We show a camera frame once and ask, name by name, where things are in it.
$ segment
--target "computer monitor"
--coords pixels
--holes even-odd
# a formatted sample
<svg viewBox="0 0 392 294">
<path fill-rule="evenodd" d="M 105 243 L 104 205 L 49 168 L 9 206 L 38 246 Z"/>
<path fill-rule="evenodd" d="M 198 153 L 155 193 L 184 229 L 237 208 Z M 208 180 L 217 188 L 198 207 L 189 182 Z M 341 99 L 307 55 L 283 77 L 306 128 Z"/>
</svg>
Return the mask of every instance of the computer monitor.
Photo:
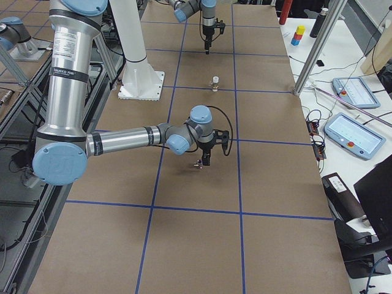
<svg viewBox="0 0 392 294">
<path fill-rule="evenodd" d="M 335 227 L 347 271 L 359 278 L 367 277 L 381 257 L 392 257 L 392 156 L 377 164 L 354 189 L 377 237 L 358 233 L 339 221 Z M 390 274 L 387 260 L 378 264 L 374 274 Z"/>
</svg>

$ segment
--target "label on robot arm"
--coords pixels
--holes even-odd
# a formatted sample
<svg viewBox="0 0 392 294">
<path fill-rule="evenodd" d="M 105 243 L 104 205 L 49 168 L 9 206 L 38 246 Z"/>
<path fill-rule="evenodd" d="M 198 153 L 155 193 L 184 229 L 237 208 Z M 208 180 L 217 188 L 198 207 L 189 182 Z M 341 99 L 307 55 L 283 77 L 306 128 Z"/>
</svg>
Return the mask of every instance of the label on robot arm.
<svg viewBox="0 0 392 294">
<path fill-rule="evenodd" d="M 56 32 L 53 57 L 75 61 L 78 36 L 69 32 Z"/>
<path fill-rule="evenodd" d="M 345 186 L 343 185 L 343 183 L 341 182 L 341 180 L 337 176 L 330 177 L 330 182 L 331 182 L 332 186 L 334 186 L 334 188 L 336 189 L 336 192 L 338 192 L 338 193 L 341 193 L 341 192 L 344 192 L 347 190 L 345 188 Z"/>
</svg>

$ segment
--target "stacked blocks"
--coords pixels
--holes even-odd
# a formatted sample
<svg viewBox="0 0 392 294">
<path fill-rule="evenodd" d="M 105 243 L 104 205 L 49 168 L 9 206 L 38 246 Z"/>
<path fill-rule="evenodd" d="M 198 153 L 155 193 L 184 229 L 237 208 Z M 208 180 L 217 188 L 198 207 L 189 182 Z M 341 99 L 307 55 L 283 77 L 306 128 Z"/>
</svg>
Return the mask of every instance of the stacked blocks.
<svg viewBox="0 0 392 294">
<path fill-rule="evenodd" d="M 300 43 L 300 40 L 302 39 L 304 32 L 305 32 L 304 26 L 297 26 L 296 27 L 296 31 L 295 31 L 294 37 L 292 39 L 292 45 L 297 46 Z"/>
</svg>

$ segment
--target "white pillar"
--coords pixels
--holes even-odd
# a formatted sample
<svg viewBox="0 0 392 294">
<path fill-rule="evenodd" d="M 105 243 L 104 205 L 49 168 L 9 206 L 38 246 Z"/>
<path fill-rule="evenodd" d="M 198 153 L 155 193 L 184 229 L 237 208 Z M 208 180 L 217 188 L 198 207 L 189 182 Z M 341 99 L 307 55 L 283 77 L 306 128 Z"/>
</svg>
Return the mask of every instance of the white pillar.
<svg viewBox="0 0 392 294">
<path fill-rule="evenodd" d="M 136 0 L 111 0 L 110 5 L 127 59 L 118 97 L 159 100 L 165 73 L 148 63 Z"/>
</svg>

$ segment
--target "black bottle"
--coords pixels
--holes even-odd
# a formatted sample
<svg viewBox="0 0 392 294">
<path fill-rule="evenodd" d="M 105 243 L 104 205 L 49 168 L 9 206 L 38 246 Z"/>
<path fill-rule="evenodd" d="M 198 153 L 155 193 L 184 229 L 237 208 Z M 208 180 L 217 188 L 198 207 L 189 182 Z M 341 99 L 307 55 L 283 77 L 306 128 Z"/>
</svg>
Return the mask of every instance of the black bottle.
<svg viewBox="0 0 392 294">
<path fill-rule="evenodd" d="M 312 31 L 310 36 L 312 38 L 316 38 L 317 35 L 320 32 L 321 26 L 323 25 L 324 19 L 326 17 L 326 14 L 328 13 L 328 8 L 323 8 L 320 12 L 320 14 L 316 18 L 316 22 L 313 25 Z"/>
</svg>

